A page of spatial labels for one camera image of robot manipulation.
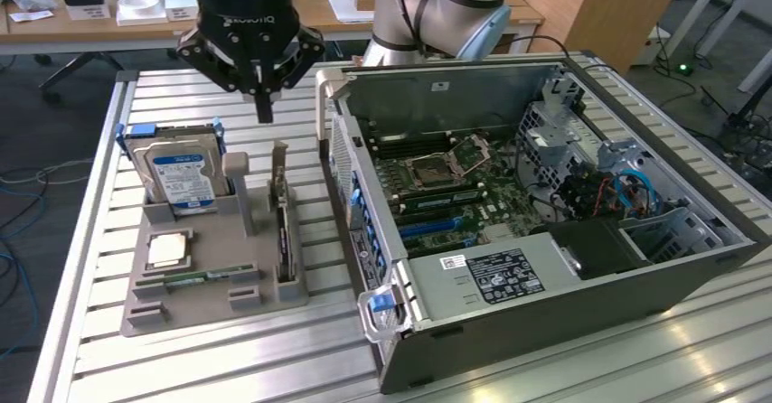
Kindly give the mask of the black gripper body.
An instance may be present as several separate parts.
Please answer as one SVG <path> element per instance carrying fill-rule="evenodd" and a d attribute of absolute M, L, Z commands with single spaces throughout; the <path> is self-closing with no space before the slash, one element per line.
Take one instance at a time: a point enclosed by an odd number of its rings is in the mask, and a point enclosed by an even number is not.
<path fill-rule="evenodd" d="M 198 13 L 194 27 L 218 39 L 237 32 L 245 37 L 245 47 L 253 64 L 264 66 L 264 56 L 291 53 L 289 45 L 300 28 L 292 0 L 196 0 Z"/>

